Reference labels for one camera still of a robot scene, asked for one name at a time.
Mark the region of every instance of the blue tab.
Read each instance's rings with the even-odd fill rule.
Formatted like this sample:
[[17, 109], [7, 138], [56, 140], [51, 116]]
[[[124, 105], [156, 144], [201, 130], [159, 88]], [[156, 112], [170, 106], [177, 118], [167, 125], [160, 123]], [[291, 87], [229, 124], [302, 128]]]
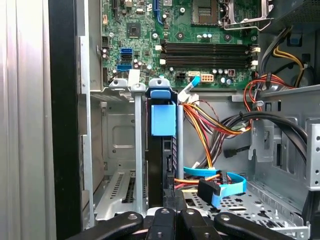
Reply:
[[171, 93], [166, 89], [155, 89], [150, 91], [150, 98], [152, 99], [171, 99]]
[[176, 105], [151, 106], [151, 134], [153, 136], [176, 135]]

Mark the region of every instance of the metal frame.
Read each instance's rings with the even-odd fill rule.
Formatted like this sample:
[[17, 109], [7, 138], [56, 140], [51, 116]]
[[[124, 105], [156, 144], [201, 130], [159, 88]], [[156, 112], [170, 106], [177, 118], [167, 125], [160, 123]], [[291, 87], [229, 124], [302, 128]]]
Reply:
[[56, 239], [48, 14], [47, 1], [0, 1], [4, 240]]

